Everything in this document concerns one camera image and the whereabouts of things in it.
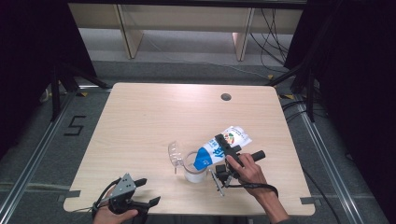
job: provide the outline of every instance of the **hole in table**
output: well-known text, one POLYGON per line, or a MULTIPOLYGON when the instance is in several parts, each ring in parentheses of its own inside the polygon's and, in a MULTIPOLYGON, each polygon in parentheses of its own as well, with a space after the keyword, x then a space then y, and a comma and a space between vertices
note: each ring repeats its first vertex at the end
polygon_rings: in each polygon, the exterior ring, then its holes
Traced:
POLYGON ((223 93, 223 94, 221 95, 221 99, 222 99, 223 101, 230 101, 230 100, 231 100, 231 95, 228 94, 228 93, 223 93))

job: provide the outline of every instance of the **tripod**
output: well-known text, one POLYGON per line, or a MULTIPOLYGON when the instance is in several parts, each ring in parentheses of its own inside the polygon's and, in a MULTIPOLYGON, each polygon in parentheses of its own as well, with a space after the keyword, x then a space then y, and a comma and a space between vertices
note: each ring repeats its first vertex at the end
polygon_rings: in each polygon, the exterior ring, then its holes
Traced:
POLYGON ((289 72, 266 84, 266 86, 275 86, 295 76, 290 89, 293 93, 300 93, 306 87, 306 113, 312 122, 315 122, 313 111, 315 73, 318 71, 319 64, 323 61, 323 56, 330 50, 333 34, 339 22, 337 19, 343 3, 344 0, 335 0, 332 3, 332 9, 323 26, 321 26, 316 34, 314 42, 304 56, 303 61, 290 69, 289 72))
POLYGON ((61 111, 61 96, 59 93, 59 81, 64 85, 64 88, 68 92, 75 92, 79 89, 79 85, 74 80, 74 77, 71 75, 77 75, 79 77, 83 77, 84 79, 90 81, 92 84, 97 85, 102 89, 111 89, 112 86, 102 82, 98 78, 86 74, 82 70, 77 67, 69 64, 69 63, 54 63, 53 70, 51 72, 51 91, 52 91, 52 118, 51 120, 55 120, 60 111, 61 111))

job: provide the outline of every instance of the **black handle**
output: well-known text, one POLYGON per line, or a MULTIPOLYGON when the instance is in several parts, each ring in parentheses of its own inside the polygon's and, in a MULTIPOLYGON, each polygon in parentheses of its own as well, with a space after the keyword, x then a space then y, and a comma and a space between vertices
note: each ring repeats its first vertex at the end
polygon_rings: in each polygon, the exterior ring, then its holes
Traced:
POLYGON ((257 151, 255 153, 251 154, 251 157, 253 157, 254 161, 259 161, 259 160, 265 158, 265 153, 264 153, 264 151, 260 150, 260 151, 257 151))

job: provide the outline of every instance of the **black cable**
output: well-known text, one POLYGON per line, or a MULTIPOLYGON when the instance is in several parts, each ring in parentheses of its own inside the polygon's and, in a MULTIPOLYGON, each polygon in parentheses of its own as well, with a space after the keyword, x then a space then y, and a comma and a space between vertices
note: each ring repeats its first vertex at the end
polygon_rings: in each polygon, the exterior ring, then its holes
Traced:
POLYGON ((294 101, 294 102, 291 102, 291 103, 282 105, 282 110, 283 110, 283 112, 285 112, 288 108, 290 108, 290 107, 292 107, 292 106, 294 106, 294 105, 297 105, 297 104, 304 104, 304 103, 306 103, 306 100, 294 101))
POLYGON ((274 40, 276 41, 277 45, 279 46, 279 53, 283 58, 283 61, 286 61, 286 56, 283 52, 283 50, 280 48, 280 43, 279 43, 279 39, 277 38, 277 31, 276 31, 276 22, 275 22, 275 14, 276 14, 276 9, 273 8, 273 23, 274 23, 274 32, 275 32, 275 36, 273 36, 274 40))
POLYGON ((286 47, 284 47, 282 44, 280 44, 279 39, 277 38, 275 14, 276 14, 276 10, 273 9, 273 21, 272 21, 271 26, 270 26, 265 14, 264 14, 264 11, 262 10, 262 16, 264 17, 265 23, 267 24, 267 27, 268 27, 268 30, 269 30, 268 36, 271 35, 273 37, 273 39, 275 40, 275 42, 278 45, 278 48, 276 48, 276 49, 279 49, 280 54, 282 55, 282 58, 285 60, 284 51, 282 50, 282 48, 286 49, 287 51, 289 51, 289 50, 286 47))
POLYGON ((274 71, 274 72, 278 72, 278 73, 287 73, 287 72, 284 72, 284 71, 279 71, 279 70, 276 70, 276 69, 269 68, 269 67, 267 67, 267 66, 264 64, 263 61, 262 61, 262 66, 264 66, 266 69, 268 69, 268 70, 270 70, 270 71, 274 71))
POLYGON ((118 178, 117 180, 111 182, 111 183, 105 188, 105 190, 102 192, 102 194, 99 196, 98 200, 97 200, 96 203, 94 204, 96 208, 99 208, 98 206, 99 206, 100 202, 102 201, 103 196, 105 196, 105 194, 107 193, 107 191, 108 191, 111 187, 113 187, 113 185, 117 185, 117 184, 120 182, 120 180, 121 180, 121 177, 118 178))
POLYGON ((311 180, 311 182, 315 185, 315 187, 318 189, 318 191, 320 192, 320 194, 322 195, 324 201, 326 201, 327 205, 329 205, 330 209, 332 210, 332 214, 334 215, 335 219, 337 220, 337 223, 340 224, 340 218, 338 217, 338 215, 335 213, 334 208, 332 207, 332 205, 330 204, 329 200, 327 199, 326 195, 323 193, 323 191, 320 189, 320 187, 318 186, 317 182, 314 180, 314 178, 305 170, 304 167, 303 168, 303 172, 308 176, 308 178, 311 180))
POLYGON ((277 62, 279 62, 280 64, 284 64, 284 62, 282 62, 281 60, 279 60, 274 54, 272 54, 270 51, 268 51, 267 49, 264 48, 264 46, 262 46, 254 37, 254 35, 252 33, 250 33, 250 36, 253 38, 254 42, 256 42, 257 45, 259 45, 259 47, 262 49, 262 51, 264 50, 268 55, 270 55, 272 58, 274 58, 274 60, 276 60, 277 62))
POLYGON ((279 47, 271 44, 270 42, 268 42, 268 38, 269 38, 270 34, 267 35, 267 37, 264 36, 264 34, 262 34, 262 38, 265 40, 264 45, 268 44, 269 46, 273 47, 274 49, 279 49, 279 47))
POLYGON ((80 208, 80 209, 77 209, 77 210, 71 211, 71 213, 75 213, 75 212, 79 212, 79 211, 83 211, 83 210, 87 210, 87 209, 88 209, 88 211, 87 211, 87 212, 90 212, 90 211, 91 211, 91 209, 92 209, 92 207, 80 208))
POLYGON ((269 185, 269 184, 246 183, 246 184, 241 184, 241 185, 229 185, 227 188, 269 189, 275 193, 277 198, 279 197, 277 188, 272 185, 269 185))
POLYGON ((295 114, 293 114, 293 115, 290 115, 289 117, 286 118, 286 122, 287 122, 287 123, 291 122, 293 119, 297 118, 299 115, 301 115, 301 114, 303 114, 303 113, 305 113, 305 112, 306 112, 306 110, 305 110, 305 111, 297 112, 297 113, 295 113, 295 114))

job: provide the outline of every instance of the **gray carpet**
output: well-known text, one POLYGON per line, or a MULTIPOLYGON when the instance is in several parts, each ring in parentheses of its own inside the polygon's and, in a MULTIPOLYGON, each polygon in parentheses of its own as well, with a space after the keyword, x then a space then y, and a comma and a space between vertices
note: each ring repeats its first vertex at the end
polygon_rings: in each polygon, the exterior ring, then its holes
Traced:
MULTIPOLYGON (((249 73, 245 73, 230 67, 213 64, 120 62, 93 62, 93 64, 99 78, 108 84, 124 81, 263 85, 268 82, 264 78, 267 75, 272 74, 276 77, 280 75, 279 72, 252 65, 236 66, 240 70, 249 71, 249 73)), ((272 68, 285 71, 284 68, 280 67, 272 68)), ((78 78, 78 82, 81 85, 90 84, 80 78, 78 78)), ((276 87, 277 92, 279 94, 290 93, 291 82, 292 79, 288 79, 279 84, 276 87)), ((9 223, 91 223, 91 214, 65 212, 59 197, 65 195, 72 184, 108 95, 109 92, 107 91, 89 91, 85 97, 76 96, 74 98, 9 223), (75 123, 84 127, 78 136, 65 136, 65 133, 75 133, 77 131, 68 127, 74 116, 86 116, 85 119, 75 121, 75 123)), ((280 100, 280 102, 284 105, 292 102, 292 100, 280 100)), ((330 150, 346 186, 363 215, 363 219, 366 223, 388 223, 375 198, 361 178, 359 170, 357 170, 353 161, 346 157, 347 150, 331 121, 326 118, 323 107, 320 104, 315 104, 315 109, 316 124, 323 141, 330 150)), ((290 118, 297 112, 297 107, 293 106, 285 111, 285 117, 290 118)), ((7 196, 10 184, 18 179, 24 165, 35 150, 50 123, 50 113, 51 101, 47 101, 38 107, 30 123, 26 126, 20 142, 1 160, 0 199, 4 200, 7 196)), ((318 158, 315 145, 306 131, 301 116, 292 119, 289 122, 289 127, 302 166, 324 192, 341 223, 348 223, 344 208, 340 204, 323 164, 318 158)), ((308 176, 305 178, 312 196, 317 201, 317 211, 311 217, 296 218, 300 223, 336 223, 330 206, 326 203, 318 188, 308 176)), ((253 220, 253 223, 269 223, 266 217, 250 217, 250 219, 253 220)), ((248 223, 248 219, 246 217, 150 216, 148 223, 248 223)))

